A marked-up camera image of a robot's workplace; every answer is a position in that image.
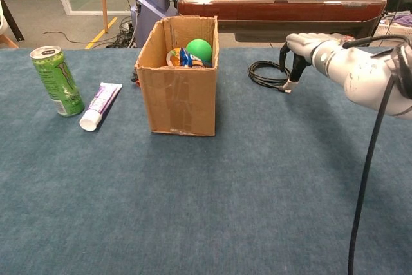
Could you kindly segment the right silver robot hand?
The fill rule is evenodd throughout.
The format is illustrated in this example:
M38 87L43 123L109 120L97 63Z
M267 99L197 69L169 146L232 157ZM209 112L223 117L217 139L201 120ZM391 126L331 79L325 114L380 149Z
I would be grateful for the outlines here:
M279 68L286 71L286 56L288 52L294 53L292 71L287 81L279 87L279 91L290 93L298 84L306 67L313 64L314 51L326 41L334 41L335 38L324 33L292 33L287 35L284 45L279 52Z

